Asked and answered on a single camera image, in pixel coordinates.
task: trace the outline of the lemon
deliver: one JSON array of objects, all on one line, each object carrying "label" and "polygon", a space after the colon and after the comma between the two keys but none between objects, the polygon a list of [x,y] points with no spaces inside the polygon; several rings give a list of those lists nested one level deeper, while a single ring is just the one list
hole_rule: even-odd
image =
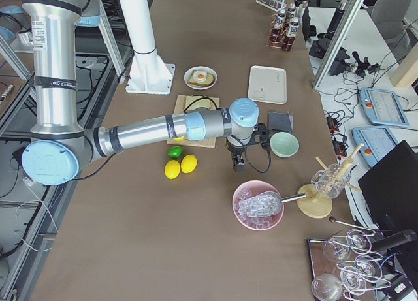
[{"label": "lemon", "polygon": [[179,138],[174,138],[174,141],[176,141],[176,142],[181,142],[181,141],[183,141],[185,139],[185,136],[181,136],[181,137],[179,137]]},{"label": "lemon", "polygon": [[180,173],[180,163],[175,159],[168,161],[165,165],[164,173],[168,179],[175,179]]},{"label": "lemon", "polygon": [[193,172],[197,166],[197,158],[194,155],[186,155],[182,160],[182,172],[189,174]]}]

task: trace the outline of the monitor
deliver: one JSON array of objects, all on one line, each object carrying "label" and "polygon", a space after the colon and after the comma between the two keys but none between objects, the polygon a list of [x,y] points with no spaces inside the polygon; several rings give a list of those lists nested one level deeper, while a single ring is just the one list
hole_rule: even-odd
[{"label": "monitor", "polygon": [[[403,140],[359,180],[370,215],[385,237],[418,233],[418,155]],[[396,247],[398,259],[418,289],[418,241]]]}]

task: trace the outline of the toast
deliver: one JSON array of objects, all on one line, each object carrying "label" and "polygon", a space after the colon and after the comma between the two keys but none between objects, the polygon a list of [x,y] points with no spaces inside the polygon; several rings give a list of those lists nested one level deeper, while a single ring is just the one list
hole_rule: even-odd
[{"label": "toast", "polygon": [[208,87],[215,82],[215,76],[213,74],[210,74],[209,72],[206,72],[206,78],[204,80],[197,81],[195,78],[196,72],[202,72],[202,71],[198,71],[198,70],[193,71],[191,73],[189,80],[187,81],[188,84],[192,84],[194,86],[199,86],[199,87]]}]

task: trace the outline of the brown table surface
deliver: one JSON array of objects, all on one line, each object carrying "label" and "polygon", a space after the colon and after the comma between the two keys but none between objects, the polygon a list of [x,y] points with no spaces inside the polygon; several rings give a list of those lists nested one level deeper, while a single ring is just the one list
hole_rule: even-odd
[{"label": "brown table surface", "polygon": [[[176,64],[172,92],[133,95],[120,85],[104,126],[172,112],[177,95],[197,93],[183,81],[193,66],[216,70],[218,83],[204,93],[226,107],[247,95],[252,65],[282,67],[287,102],[259,103],[259,121],[267,123],[269,110],[292,112],[300,150],[288,159],[273,155],[267,174],[248,164],[235,173],[219,138],[216,148],[184,147],[199,164],[175,180],[164,176],[165,142],[116,156],[79,183],[32,300],[313,300],[306,239],[327,238],[340,225],[306,217],[290,202],[278,226],[252,231],[231,207],[234,190],[247,180],[292,195],[321,168],[316,156],[335,162],[302,34],[290,52],[268,48],[274,12],[255,0],[155,0],[151,12],[159,55]],[[249,155],[259,168],[267,165],[260,148]],[[334,200],[331,214],[351,221],[345,196]]]}]

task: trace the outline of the table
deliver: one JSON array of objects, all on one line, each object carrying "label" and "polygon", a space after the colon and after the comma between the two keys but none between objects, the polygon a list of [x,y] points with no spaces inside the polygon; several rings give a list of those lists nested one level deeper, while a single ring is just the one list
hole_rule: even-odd
[{"label": "table", "polygon": [[[311,25],[316,26],[318,33],[326,32],[333,14],[334,9],[332,8],[310,8],[310,23]],[[351,29],[347,33],[346,39],[344,40],[342,46],[347,50],[347,54],[351,56],[351,59],[346,60],[348,63],[355,62],[354,58],[352,58],[352,53],[353,51],[357,51],[361,60],[367,56],[371,64],[379,63],[381,64],[382,69],[386,69],[392,64],[395,64],[386,73],[385,71],[379,72],[378,78],[381,75],[382,76],[379,81],[376,82],[374,87],[376,89],[395,91],[398,96],[407,98],[409,100],[410,106],[418,101],[418,96],[412,87],[407,89],[394,88],[391,84],[389,78],[398,67],[398,64],[396,63],[396,59],[392,53],[390,53],[390,49],[387,47],[385,41],[381,37],[378,29],[374,25],[367,11],[359,11],[355,21],[353,22],[353,25],[351,26]],[[321,63],[321,60],[310,56],[310,61],[314,71],[316,71]],[[354,72],[347,73],[345,76],[348,80],[352,80],[354,82],[361,79],[355,75]],[[359,88],[370,87],[372,85],[372,80],[373,76],[367,76],[363,81],[359,82]],[[350,120],[347,120],[347,122],[344,123],[343,129],[341,130],[342,133],[348,136],[348,153],[351,153],[355,148],[355,144],[352,141],[350,130],[354,127],[364,127],[370,125],[370,122],[364,115],[364,111],[362,110],[361,106],[356,105],[357,97],[355,95],[351,95],[350,93],[341,93],[341,96],[336,98],[337,100],[342,101],[343,99],[350,97],[344,100],[344,102],[350,104],[337,103],[334,100],[334,96],[337,94],[337,91],[340,88],[356,89],[357,87],[353,84],[353,82],[344,80],[343,74],[340,74],[338,76],[326,76],[319,90],[321,92],[322,104],[326,111],[335,112],[337,110],[344,110],[348,116],[351,115],[348,108],[354,112],[354,117]],[[406,108],[406,101],[404,99],[400,99],[400,102],[402,106]],[[410,123],[410,128],[418,129],[418,112],[406,112],[406,115]],[[418,146],[418,137],[416,131],[409,131],[393,127],[391,127],[391,131],[398,141],[406,140],[410,146]],[[367,172],[369,167],[360,154],[355,157],[355,162],[358,166],[351,173],[350,182],[351,184],[358,186],[358,180]],[[350,191],[348,188],[346,189],[346,193],[349,196],[350,208],[353,217],[364,226],[376,227],[368,215],[366,203],[362,194],[353,190]]]},{"label": "table", "polygon": [[[217,139],[214,149],[185,147],[199,163],[175,180],[163,173],[166,143],[116,156],[79,183],[32,300],[313,300],[306,239],[327,238],[341,226],[306,217],[292,202],[277,227],[255,232],[231,207],[234,190],[247,180],[292,195],[320,169],[315,156],[335,160],[302,35],[290,52],[268,48],[273,12],[255,0],[155,0],[151,12],[159,55],[176,64],[172,92],[132,95],[121,86],[105,126],[172,112],[177,95],[196,94],[182,78],[192,66],[216,70],[218,83],[205,94],[221,106],[246,96],[252,65],[282,67],[287,102],[259,103],[260,121],[269,110],[292,112],[300,150],[289,159],[273,156],[267,174],[248,164],[235,173],[225,140]],[[249,155],[266,166],[259,148]],[[332,215],[351,221],[346,198],[334,201]]]}]

